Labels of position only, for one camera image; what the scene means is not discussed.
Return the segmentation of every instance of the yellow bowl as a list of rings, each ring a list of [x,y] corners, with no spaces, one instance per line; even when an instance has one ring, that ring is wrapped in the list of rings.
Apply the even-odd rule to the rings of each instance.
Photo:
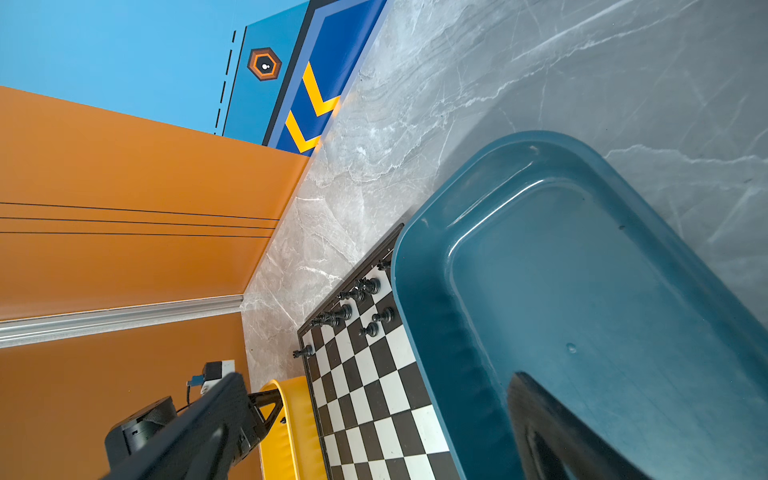
[[[261,391],[275,388],[283,398],[283,410],[259,444],[264,480],[327,479],[306,377],[272,380]],[[262,413],[269,415],[271,409],[265,407]]]

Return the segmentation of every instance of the black square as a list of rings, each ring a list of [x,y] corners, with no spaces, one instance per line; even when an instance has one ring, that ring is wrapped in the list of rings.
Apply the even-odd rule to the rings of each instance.
[[[425,453],[422,438],[419,436],[419,430],[416,428],[416,422],[413,421],[413,414],[410,410],[392,415],[392,423],[395,424],[397,439],[404,456],[423,455]]]
[[[320,367],[317,365],[317,356],[310,356],[306,362],[310,366],[310,378],[314,382],[318,378],[320,378]]]
[[[333,377],[330,372],[323,375],[323,390],[326,393],[326,402],[331,403],[336,400],[336,386],[333,384]]]
[[[430,453],[427,455],[427,458],[429,458],[429,464],[432,466],[435,478],[440,478],[440,480],[459,480],[456,465],[453,463],[453,458],[451,458],[451,452]]]
[[[315,351],[320,350],[320,347],[325,345],[325,340],[323,340],[323,333],[320,332],[319,327],[312,329],[312,344],[315,346]]]
[[[333,426],[331,425],[331,414],[328,412],[328,405],[323,405],[318,408],[317,415],[320,417],[320,428],[323,430],[322,434],[332,434]]]
[[[344,480],[344,471],[340,466],[331,467],[332,480]]]
[[[349,440],[346,437],[346,430],[336,432],[336,446],[339,448],[339,458],[342,465],[354,463],[352,461],[352,450],[349,449]]]
[[[366,447],[368,460],[383,460],[384,454],[382,453],[382,446],[379,442],[379,435],[376,433],[376,426],[373,425],[373,422],[363,423],[360,426],[360,435],[362,436],[362,444]]]
[[[367,463],[356,463],[355,472],[357,473],[357,480],[373,480],[371,468]]]
[[[373,297],[366,294],[365,298],[355,303],[357,303],[357,311],[360,312],[360,315],[362,315],[365,312],[367,312],[369,308],[373,306]]]
[[[371,407],[371,415],[374,420],[385,419],[389,416],[389,408],[386,406],[386,398],[379,380],[369,383],[364,387],[368,397],[368,405]]]
[[[385,308],[391,308],[395,312],[395,317],[387,323],[382,322],[384,327],[384,333],[392,332],[394,329],[402,325],[402,319],[400,313],[397,311],[397,305],[395,304],[395,294],[392,292],[387,293],[384,298],[376,302],[376,309],[379,313],[384,313]]]
[[[360,330],[362,329],[362,321],[356,319],[349,324],[347,331],[349,332],[349,341],[352,343],[352,351],[355,354],[362,352],[368,348],[368,342],[364,336],[360,336]]]
[[[373,364],[376,365],[376,373],[379,374],[379,378],[389,375],[397,369],[386,337],[371,345],[371,356],[373,357]]]
[[[357,368],[357,360],[355,357],[344,362],[344,376],[346,377],[346,384],[349,387],[350,392],[362,387],[362,380],[360,379],[360,369]]]
[[[389,477],[392,480],[411,480],[411,475],[408,475],[408,467],[406,467],[406,460],[404,458],[391,458],[387,460],[386,469],[389,470]]]
[[[411,409],[420,409],[432,403],[432,400],[429,399],[427,388],[424,386],[424,379],[419,371],[419,365],[416,362],[402,367],[398,374],[400,375],[402,387],[406,391],[408,404],[411,406]]]
[[[335,338],[332,338],[328,343],[326,343],[326,353],[328,354],[328,364],[331,365],[331,370],[341,365],[339,346],[336,345]]]
[[[352,406],[352,397],[344,395],[339,399],[339,408],[341,409],[341,417],[344,420],[344,429],[354,429],[357,427],[357,417],[355,416],[355,408]]]

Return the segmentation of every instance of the blue plastic tray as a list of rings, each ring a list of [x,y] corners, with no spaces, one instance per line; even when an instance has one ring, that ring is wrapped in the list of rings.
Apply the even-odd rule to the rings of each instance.
[[[478,152],[402,232],[392,286],[462,478],[522,478],[516,371],[652,477],[768,475],[766,330],[587,145]]]

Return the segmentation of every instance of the marble surface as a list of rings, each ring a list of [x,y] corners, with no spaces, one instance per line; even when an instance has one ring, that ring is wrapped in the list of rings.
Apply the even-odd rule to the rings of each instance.
[[[394,0],[243,301],[253,388],[306,316],[479,148],[570,134],[768,325],[768,2]]]

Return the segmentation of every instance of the orange hexagon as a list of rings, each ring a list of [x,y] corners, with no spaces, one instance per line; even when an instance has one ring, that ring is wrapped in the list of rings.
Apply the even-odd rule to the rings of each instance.
[[[282,66],[283,63],[272,48],[254,48],[250,51],[248,69],[261,81],[277,78]]]

